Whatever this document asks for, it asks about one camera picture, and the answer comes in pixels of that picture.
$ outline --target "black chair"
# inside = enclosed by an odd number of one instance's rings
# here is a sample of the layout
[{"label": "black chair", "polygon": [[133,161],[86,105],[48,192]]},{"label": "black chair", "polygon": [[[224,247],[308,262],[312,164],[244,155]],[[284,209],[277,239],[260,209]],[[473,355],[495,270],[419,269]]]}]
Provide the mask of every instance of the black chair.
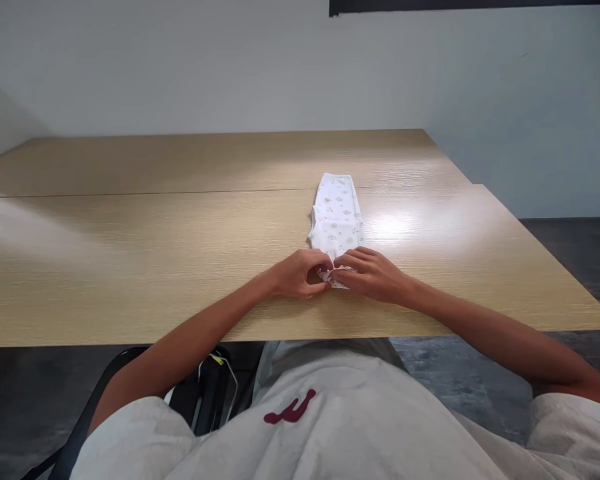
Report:
[{"label": "black chair", "polygon": [[[40,465],[32,468],[23,477],[23,480],[33,480],[38,478],[52,465],[53,470],[49,474],[49,480],[69,480],[75,461],[80,453],[80,449],[87,439],[87,430],[91,424],[91,418],[93,417],[95,408],[98,405],[107,384],[118,370],[140,356],[147,348],[148,347],[130,348],[120,353],[111,361],[100,377],[100,380],[98,380],[98,383],[89,397],[87,405],[80,415],[80,418],[78,418],[67,442]],[[169,401],[169,406],[183,416],[186,422],[191,425],[193,434],[197,437],[206,435],[207,433],[220,428],[220,422],[224,414],[225,397],[230,380],[229,362],[231,362],[231,357],[229,352],[220,346],[216,347],[214,352],[216,356],[223,357],[228,360],[228,362],[218,362],[217,360],[208,357],[201,364],[200,369],[196,369],[190,376],[174,388]],[[236,395],[237,400],[231,412],[231,418],[233,418],[239,410],[248,408],[251,404],[251,396],[249,396],[246,404],[244,404],[244,408],[241,408],[247,394],[250,391],[253,391],[253,380],[255,378],[256,369],[257,363],[256,368],[254,368],[249,375],[247,384],[240,394]]]}]

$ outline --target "finger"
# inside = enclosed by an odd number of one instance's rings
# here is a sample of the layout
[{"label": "finger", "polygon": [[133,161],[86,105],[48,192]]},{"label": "finger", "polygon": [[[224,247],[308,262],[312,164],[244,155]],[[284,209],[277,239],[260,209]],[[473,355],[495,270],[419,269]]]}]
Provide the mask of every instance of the finger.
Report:
[{"label": "finger", "polygon": [[358,250],[349,249],[345,253],[347,255],[352,256],[352,257],[359,258],[360,260],[366,260],[366,261],[371,260],[371,256],[370,255],[367,255],[366,253],[362,253],[361,251],[358,251]]},{"label": "finger", "polygon": [[364,272],[367,269],[367,262],[364,260],[360,260],[359,258],[352,257],[348,254],[340,255],[336,260],[333,261],[333,266],[335,268],[340,267],[351,267],[358,272]]},{"label": "finger", "polygon": [[362,274],[351,270],[334,270],[329,274],[329,278],[342,283],[347,288],[353,289],[356,282],[362,278]]},{"label": "finger", "polygon": [[360,252],[360,253],[364,253],[364,254],[370,255],[372,257],[377,257],[379,255],[379,253],[376,252],[376,250],[368,249],[366,247],[363,247],[362,245],[360,245],[359,247],[356,247],[356,250],[358,250],[358,252]]},{"label": "finger", "polygon": [[312,250],[316,250],[316,251],[312,252],[305,259],[307,269],[310,269],[317,265],[324,265],[324,266],[326,266],[324,271],[333,270],[333,262],[332,262],[330,256],[328,256],[322,250],[317,250],[317,249],[312,249]]},{"label": "finger", "polygon": [[305,298],[311,298],[314,295],[326,292],[330,288],[331,284],[329,282],[314,283],[313,285],[306,283],[304,287],[302,287],[301,293]]},{"label": "finger", "polygon": [[320,265],[316,265],[313,268],[316,272],[318,273],[322,273],[322,272],[328,272],[333,270],[333,264],[326,264],[326,263],[321,263]]}]

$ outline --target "gray floor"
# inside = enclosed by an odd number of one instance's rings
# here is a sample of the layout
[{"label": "gray floor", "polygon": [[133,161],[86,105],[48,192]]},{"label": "gray floor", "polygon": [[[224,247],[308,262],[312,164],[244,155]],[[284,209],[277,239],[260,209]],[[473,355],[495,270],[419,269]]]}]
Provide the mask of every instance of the gray floor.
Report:
[{"label": "gray floor", "polygon": [[[600,219],[526,220],[527,228],[600,301]],[[600,332],[553,336],[600,370]],[[412,375],[448,407],[523,443],[531,391],[458,337],[391,339]],[[234,364],[257,345],[231,344]],[[123,346],[0,349],[0,479],[16,479],[66,440],[106,364]]]}]

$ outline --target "white baby garment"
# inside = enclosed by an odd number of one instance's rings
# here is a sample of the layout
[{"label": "white baby garment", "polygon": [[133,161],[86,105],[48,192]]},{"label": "white baby garment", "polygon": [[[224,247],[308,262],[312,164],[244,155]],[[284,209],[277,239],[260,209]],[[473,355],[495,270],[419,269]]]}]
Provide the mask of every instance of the white baby garment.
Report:
[{"label": "white baby garment", "polygon": [[[364,224],[350,175],[325,173],[322,176],[311,212],[311,222],[311,247],[322,250],[331,260],[349,249],[364,245]],[[329,278],[328,272],[319,275],[335,288],[346,288]]]}]

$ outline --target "white shirt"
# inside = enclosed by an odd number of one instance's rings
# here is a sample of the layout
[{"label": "white shirt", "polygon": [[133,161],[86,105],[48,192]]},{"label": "white shirt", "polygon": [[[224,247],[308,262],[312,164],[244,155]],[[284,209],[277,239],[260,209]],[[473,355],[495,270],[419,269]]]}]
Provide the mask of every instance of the white shirt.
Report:
[{"label": "white shirt", "polygon": [[596,402],[536,398],[525,449],[380,358],[306,347],[278,366],[250,409],[204,437],[160,398],[127,405],[87,439],[72,478],[600,479]]}]

